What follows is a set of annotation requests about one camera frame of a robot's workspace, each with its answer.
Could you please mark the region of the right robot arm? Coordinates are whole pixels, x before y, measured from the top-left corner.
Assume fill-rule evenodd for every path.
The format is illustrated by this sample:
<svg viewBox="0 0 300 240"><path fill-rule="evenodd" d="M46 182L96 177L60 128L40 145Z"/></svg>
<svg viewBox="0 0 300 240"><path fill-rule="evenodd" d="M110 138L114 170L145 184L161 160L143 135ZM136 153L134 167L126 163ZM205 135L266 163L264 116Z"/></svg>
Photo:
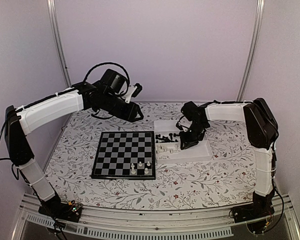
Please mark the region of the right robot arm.
<svg viewBox="0 0 300 240"><path fill-rule="evenodd" d="M190 122L186 127L177 121L180 148L186 150L203 140L214 121L244 122L247 137L255 153L256 185L248 213L259 218L271 205L275 195L276 172L275 145L279 137L278 123L266 101L259 97L252 101L210 101L202 105L186 102L181 108L184 118Z"/></svg>

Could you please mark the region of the black grey chessboard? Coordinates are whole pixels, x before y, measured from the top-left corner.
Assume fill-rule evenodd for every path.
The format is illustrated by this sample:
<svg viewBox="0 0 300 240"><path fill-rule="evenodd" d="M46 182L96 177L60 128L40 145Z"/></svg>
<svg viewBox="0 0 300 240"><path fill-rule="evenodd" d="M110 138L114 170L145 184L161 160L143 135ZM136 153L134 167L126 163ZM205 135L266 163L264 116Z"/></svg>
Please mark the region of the black grey chessboard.
<svg viewBox="0 0 300 240"><path fill-rule="evenodd" d="M100 135L92 179L155 180L156 153L153 131L104 131ZM131 173L134 164L136 174Z"/></svg>

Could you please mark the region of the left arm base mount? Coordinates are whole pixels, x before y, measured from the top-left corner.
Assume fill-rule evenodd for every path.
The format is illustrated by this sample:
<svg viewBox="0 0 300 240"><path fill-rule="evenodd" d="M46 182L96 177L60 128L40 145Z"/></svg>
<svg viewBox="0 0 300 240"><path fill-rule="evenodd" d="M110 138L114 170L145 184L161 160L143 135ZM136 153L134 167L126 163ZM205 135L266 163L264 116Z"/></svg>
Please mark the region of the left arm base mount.
<svg viewBox="0 0 300 240"><path fill-rule="evenodd" d="M59 197L42 201L38 212L53 219L78 223L82 214L83 205L75 200L62 202Z"/></svg>

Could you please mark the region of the white plastic tray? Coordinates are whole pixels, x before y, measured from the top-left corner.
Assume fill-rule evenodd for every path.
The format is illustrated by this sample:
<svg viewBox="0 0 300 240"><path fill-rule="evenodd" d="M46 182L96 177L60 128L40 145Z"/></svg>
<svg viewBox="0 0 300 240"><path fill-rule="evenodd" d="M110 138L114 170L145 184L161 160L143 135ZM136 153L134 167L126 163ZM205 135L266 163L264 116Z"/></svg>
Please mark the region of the white plastic tray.
<svg viewBox="0 0 300 240"><path fill-rule="evenodd" d="M168 133L176 133L179 135L180 130L176 127L176 120L156 120L154 121L154 137L157 134L168 134ZM174 145L178 145L180 147L180 138L179 142L172 143L156 143L156 145L166 145L168 147L173 147ZM210 143L205 136L202 141L200 141L197 145L192 146L188 149L181 150L179 153L175 155L173 159L167 160L157 160L158 164L182 164L189 162L206 162L212 159L212 150L210 147Z"/></svg>

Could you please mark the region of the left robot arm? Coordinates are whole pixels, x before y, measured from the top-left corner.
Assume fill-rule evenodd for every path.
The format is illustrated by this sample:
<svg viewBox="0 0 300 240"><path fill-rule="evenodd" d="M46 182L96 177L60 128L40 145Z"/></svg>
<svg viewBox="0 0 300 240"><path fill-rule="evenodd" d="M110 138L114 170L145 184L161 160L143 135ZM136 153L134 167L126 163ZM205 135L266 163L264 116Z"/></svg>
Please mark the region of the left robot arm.
<svg viewBox="0 0 300 240"><path fill-rule="evenodd" d="M107 69L101 79L88 82L93 70L106 65L107 62L93 66L82 81L61 92L20 107L11 105L5 110L5 121L0 130L8 151L4 160L11 161L12 169L16 170L14 176L23 177L53 217L64 213L64 204L35 160L27 135L45 124L82 110L93 110L92 116L96 119L102 110L130 123L144 117L139 105L131 101L143 87L139 83L131 84L127 70L120 74Z"/></svg>

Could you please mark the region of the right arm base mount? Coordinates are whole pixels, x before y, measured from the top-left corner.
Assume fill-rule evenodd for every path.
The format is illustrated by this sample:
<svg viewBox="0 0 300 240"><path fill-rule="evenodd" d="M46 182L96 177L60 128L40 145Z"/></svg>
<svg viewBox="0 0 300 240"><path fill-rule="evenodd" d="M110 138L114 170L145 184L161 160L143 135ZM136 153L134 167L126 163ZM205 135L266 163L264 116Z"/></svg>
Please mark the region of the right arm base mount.
<svg viewBox="0 0 300 240"><path fill-rule="evenodd" d="M245 205L232 207L228 216L235 223L248 222L247 229L254 235L264 234L270 227L274 218L274 207L270 205L262 207L260 205L249 203Z"/></svg>

